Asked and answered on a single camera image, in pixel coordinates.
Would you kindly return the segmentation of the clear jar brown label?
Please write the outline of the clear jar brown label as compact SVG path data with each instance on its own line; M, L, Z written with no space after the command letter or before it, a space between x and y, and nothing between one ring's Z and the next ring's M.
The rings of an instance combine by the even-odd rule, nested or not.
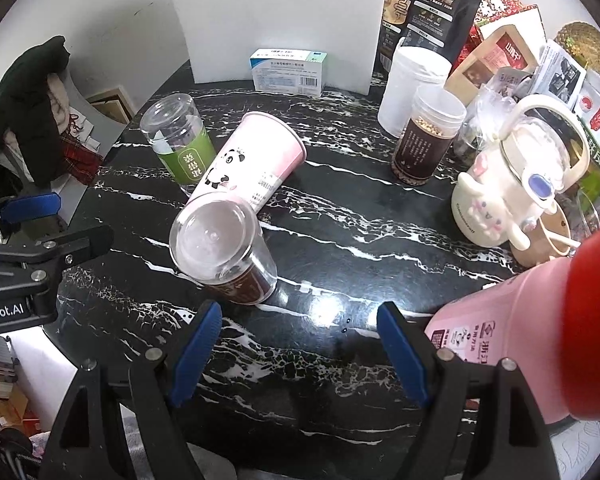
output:
M169 247L184 274L235 304L260 304L277 285L257 215L232 193L192 198L172 223Z

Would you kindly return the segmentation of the pink panda paper cup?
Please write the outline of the pink panda paper cup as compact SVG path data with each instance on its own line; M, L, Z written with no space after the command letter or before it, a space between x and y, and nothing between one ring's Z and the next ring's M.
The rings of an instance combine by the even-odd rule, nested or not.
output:
M259 212L306 160L306 147L286 122L261 112L244 115L190 199L229 192Z

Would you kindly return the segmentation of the dark clothes pile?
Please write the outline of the dark clothes pile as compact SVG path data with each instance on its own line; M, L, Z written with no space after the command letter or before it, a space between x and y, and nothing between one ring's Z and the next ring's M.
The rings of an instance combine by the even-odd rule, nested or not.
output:
M45 188L67 169L60 133L48 96L47 76L61 74L69 63L65 38L55 36L28 49L12 63L0 82L0 151L12 132L33 182ZM0 165L0 194L21 185Z

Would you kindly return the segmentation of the large pink red-lid jar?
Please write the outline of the large pink red-lid jar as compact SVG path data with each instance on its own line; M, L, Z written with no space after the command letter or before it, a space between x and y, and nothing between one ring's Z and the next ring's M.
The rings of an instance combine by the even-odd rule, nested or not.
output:
M446 304L425 333L471 363L514 360L549 424L600 420L600 230L571 258Z

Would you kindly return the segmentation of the clear jar green label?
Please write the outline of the clear jar green label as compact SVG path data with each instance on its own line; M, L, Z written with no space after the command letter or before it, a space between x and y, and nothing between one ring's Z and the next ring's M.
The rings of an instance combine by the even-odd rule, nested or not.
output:
M173 180L192 194L216 156L194 99L173 93L155 102L140 118L140 131Z

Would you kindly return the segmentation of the cream cartoon kettle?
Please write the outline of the cream cartoon kettle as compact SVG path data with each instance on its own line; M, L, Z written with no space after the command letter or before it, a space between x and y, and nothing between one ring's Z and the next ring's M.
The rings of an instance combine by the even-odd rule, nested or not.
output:
M576 162L570 162L565 143L549 124L527 114L537 108L562 118L577 133L582 154ZM539 218L556 214L556 196L576 184L589 164L588 140L570 108L551 96L526 96L457 177L451 197L454 220L480 247L509 242L523 252Z

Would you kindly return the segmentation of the white blue medicine box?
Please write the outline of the white blue medicine box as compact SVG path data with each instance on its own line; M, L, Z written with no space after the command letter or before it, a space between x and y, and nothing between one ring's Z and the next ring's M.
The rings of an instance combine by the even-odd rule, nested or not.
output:
M322 95L328 54L298 49L255 50L250 56L251 76L257 92Z

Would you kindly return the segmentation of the dark label jar with beans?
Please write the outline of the dark label jar with beans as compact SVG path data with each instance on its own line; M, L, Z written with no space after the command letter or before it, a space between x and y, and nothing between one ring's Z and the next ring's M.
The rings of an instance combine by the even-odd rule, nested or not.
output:
M391 170L410 185L423 185L434 174L460 131L467 110L443 87L421 84L391 159Z

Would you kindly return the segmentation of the white foam board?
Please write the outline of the white foam board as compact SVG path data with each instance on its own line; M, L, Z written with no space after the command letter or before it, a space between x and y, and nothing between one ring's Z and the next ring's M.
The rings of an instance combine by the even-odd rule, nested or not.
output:
M259 48L324 52L326 84L365 94L384 0L172 0L198 84L247 80Z

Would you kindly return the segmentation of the white plastic container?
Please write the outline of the white plastic container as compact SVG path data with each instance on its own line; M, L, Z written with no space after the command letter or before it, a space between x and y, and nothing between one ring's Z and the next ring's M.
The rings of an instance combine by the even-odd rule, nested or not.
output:
M398 138L411 117L417 88L421 84L443 87L451 67L451 62L437 52L421 47L397 47L378 110L381 128Z

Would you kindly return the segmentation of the kraft window snack bag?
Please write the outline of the kraft window snack bag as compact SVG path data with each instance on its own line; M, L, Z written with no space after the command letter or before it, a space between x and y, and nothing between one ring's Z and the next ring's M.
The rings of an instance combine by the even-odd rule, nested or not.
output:
M518 29L503 25L468 54L445 81L444 88L468 106L500 68L532 73L536 66L538 62Z

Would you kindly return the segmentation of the woven gold basket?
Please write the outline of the woven gold basket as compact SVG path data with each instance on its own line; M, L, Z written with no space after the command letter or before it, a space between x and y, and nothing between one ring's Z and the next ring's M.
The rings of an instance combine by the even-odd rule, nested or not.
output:
M568 23L558 30L555 41L581 66L600 75L600 31L597 28L585 22Z

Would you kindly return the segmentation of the red patterned gift box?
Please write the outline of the red patterned gift box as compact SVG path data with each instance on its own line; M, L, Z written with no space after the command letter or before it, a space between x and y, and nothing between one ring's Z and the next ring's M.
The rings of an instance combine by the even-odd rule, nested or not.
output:
M480 44L500 26L513 24L528 43L547 40L540 9L521 0L481 0L469 37Z

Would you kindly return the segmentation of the black snack pouch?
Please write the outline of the black snack pouch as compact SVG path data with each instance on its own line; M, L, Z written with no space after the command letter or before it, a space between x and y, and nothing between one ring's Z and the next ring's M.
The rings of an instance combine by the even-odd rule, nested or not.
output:
M385 0L379 63L390 70L396 48L421 47L455 63L466 44L481 0Z

